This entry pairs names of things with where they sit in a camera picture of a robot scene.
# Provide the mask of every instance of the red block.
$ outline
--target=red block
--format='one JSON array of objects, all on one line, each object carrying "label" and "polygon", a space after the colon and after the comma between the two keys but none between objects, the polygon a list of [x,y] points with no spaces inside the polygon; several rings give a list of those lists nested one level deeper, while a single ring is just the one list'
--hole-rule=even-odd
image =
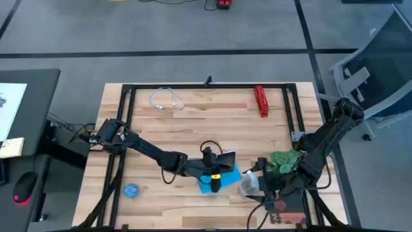
[{"label": "red block", "polygon": [[255,97],[261,117],[268,117],[269,105],[262,86],[255,86]]}]

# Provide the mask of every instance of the computer mouse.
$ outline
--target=computer mouse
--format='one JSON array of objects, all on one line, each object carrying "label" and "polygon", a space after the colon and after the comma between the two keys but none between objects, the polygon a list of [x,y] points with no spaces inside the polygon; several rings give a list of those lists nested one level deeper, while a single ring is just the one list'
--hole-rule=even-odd
[{"label": "computer mouse", "polygon": [[34,186],[36,185],[37,174],[33,171],[26,172],[15,183],[13,190],[13,200],[18,204],[24,204],[30,200]]}]

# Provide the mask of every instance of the green plant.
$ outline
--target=green plant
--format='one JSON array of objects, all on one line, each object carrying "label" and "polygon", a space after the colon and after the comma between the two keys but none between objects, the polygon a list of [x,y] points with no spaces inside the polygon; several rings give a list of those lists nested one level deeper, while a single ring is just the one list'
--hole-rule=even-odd
[{"label": "green plant", "polygon": [[272,163],[270,163],[269,166],[274,173],[288,173],[301,154],[301,152],[296,150],[290,150],[287,152],[274,151],[270,154]]}]

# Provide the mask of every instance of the blue cloth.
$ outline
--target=blue cloth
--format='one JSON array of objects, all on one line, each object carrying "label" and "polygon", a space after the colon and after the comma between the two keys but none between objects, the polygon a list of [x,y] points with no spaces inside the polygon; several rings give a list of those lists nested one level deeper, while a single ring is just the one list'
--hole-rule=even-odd
[{"label": "blue cloth", "polygon": [[139,187],[136,184],[126,184],[124,186],[124,195],[129,198],[135,198],[139,194]]},{"label": "blue cloth", "polygon": [[[241,173],[238,169],[238,166],[235,165],[232,172],[221,174],[221,176],[220,176],[220,183],[221,183],[220,189],[223,189],[224,187],[229,186],[229,185],[231,185],[231,184],[233,184],[233,183],[235,183],[235,182],[237,182],[241,179],[242,179]],[[207,184],[207,183],[211,182],[212,177],[204,175],[204,176],[200,177],[200,180],[203,181],[204,183],[206,183],[206,184],[203,184],[200,181],[198,181],[201,193],[203,193],[203,194],[213,193],[212,190],[211,190],[211,185]]]}]

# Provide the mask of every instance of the wooden table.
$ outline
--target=wooden table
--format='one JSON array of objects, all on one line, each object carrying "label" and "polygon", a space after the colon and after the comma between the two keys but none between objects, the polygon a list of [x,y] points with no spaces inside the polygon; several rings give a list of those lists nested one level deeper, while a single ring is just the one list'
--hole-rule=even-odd
[{"label": "wooden table", "polygon": [[[311,82],[297,82],[296,86],[306,130],[315,131],[322,125],[322,119],[314,87]],[[98,112],[97,128],[104,119],[116,118],[121,87],[122,84],[106,84]],[[162,113],[152,108],[147,101],[152,91],[137,91],[131,127],[142,138],[163,150],[180,151],[188,154],[189,158],[200,158],[200,144],[205,140],[215,140],[224,150],[237,152],[237,164],[244,171],[258,157],[267,157],[272,151],[288,151],[292,148],[285,105],[279,89],[265,89],[270,105],[268,118],[260,117],[252,89],[176,90],[187,104],[184,110],[175,113]],[[156,104],[171,106],[168,92],[159,92],[153,100]],[[74,226],[87,217],[102,194],[108,157],[103,151],[89,153],[73,219]],[[332,186],[320,191],[320,195],[337,217],[346,222],[332,161],[329,160],[329,163],[333,174]],[[171,174],[166,174],[166,179],[171,177]],[[319,186],[325,185],[327,180],[324,174]],[[156,162],[134,150],[127,151],[122,189],[127,183],[138,184],[140,194],[134,199],[121,195],[117,228],[122,224],[129,224],[130,229],[244,229],[248,214],[257,205],[257,202],[239,196],[238,183],[214,195],[202,195],[195,178],[177,177],[171,185],[164,184]],[[313,202],[311,199],[309,201],[312,222],[317,223]],[[106,208],[106,225],[111,200],[109,203]],[[257,210],[250,226],[256,227],[264,215],[263,208]],[[295,226],[271,224],[268,219],[263,228]]]}]

